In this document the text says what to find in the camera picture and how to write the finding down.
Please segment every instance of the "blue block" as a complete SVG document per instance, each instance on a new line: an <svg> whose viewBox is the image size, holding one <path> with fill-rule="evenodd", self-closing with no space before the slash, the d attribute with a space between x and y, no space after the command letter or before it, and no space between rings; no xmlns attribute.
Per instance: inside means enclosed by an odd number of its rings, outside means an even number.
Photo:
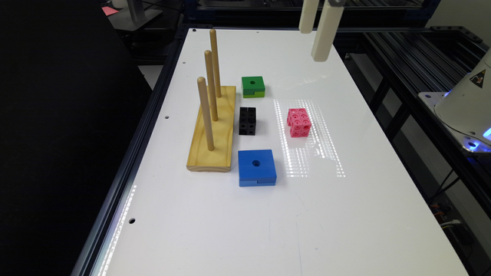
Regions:
<svg viewBox="0 0 491 276"><path fill-rule="evenodd" d="M239 151L239 186L274 186L276 168L270 149Z"/></svg>

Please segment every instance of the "green square block with hole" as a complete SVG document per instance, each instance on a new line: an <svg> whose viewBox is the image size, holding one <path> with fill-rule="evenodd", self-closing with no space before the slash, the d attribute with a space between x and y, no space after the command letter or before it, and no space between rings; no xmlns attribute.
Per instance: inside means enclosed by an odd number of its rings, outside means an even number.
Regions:
<svg viewBox="0 0 491 276"><path fill-rule="evenodd" d="M242 95L251 97L264 97L265 85L262 77L242 77Z"/></svg>

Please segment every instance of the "white table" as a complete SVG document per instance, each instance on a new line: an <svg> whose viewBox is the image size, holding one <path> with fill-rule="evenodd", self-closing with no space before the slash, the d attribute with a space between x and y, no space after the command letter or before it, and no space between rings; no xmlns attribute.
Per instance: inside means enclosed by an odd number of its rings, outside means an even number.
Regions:
<svg viewBox="0 0 491 276"><path fill-rule="evenodd" d="M334 48L315 63L315 33L217 35L236 122L256 107L256 135L235 125L228 173L186 169L210 49L209 30L190 31L94 274L467 275ZM242 99L241 77L258 75L266 97ZM293 107L307 108L308 138L289 136ZM237 151L250 149L273 151L276 186L239 187Z"/></svg>

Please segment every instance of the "pink cube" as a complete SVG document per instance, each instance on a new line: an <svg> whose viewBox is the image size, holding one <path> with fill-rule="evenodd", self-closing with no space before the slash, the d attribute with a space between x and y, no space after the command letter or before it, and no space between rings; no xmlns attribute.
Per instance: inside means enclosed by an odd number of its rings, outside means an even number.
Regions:
<svg viewBox="0 0 491 276"><path fill-rule="evenodd" d="M292 127L290 129L290 136L294 138L307 137L312 127L305 108L290 108L286 123L289 127Z"/></svg>

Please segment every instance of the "black block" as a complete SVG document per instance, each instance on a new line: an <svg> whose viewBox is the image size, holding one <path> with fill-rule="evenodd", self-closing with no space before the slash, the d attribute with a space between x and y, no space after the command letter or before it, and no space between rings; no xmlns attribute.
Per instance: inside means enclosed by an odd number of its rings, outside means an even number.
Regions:
<svg viewBox="0 0 491 276"><path fill-rule="evenodd" d="M239 135L255 135L255 107L240 107Z"/></svg>

